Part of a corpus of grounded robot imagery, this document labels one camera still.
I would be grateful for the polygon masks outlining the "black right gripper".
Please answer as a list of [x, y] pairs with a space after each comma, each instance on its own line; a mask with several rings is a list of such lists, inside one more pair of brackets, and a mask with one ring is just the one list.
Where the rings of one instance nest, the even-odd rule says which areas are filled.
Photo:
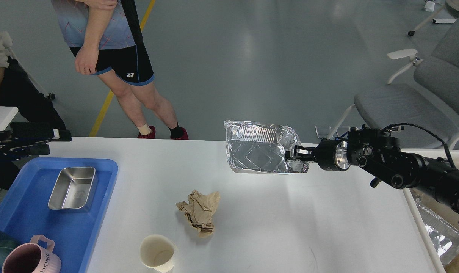
[[347, 147], [346, 140], [324, 139], [317, 147], [294, 146], [295, 157], [288, 160], [318, 163], [325, 171], [347, 171], [350, 167]]

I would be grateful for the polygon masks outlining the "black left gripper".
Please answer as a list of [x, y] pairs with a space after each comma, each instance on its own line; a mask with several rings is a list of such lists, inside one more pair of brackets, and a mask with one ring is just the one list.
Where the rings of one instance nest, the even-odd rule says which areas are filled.
[[[41, 122], [12, 122], [10, 129], [0, 131], [0, 149], [4, 147], [3, 141], [13, 140], [23, 142], [62, 141], [70, 142], [70, 131], [55, 129], [49, 123]], [[12, 157], [28, 157], [31, 155], [50, 154], [47, 144], [36, 144], [21, 147], [5, 147], [0, 153], [0, 162], [13, 161]]]

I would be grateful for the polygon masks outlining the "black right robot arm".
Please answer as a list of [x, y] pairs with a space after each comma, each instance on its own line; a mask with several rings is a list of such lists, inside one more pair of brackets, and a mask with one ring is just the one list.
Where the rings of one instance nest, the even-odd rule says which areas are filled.
[[396, 189], [418, 188], [459, 214], [459, 170], [444, 145], [446, 158], [427, 158], [401, 151], [393, 131], [403, 123], [392, 123], [384, 129], [352, 127], [342, 136], [323, 139], [317, 147], [294, 146], [287, 151], [288, 160], [315, 162], [327, 171], [346, 171], [359, 166], [372, 174], [370, 186], [385, 182]]

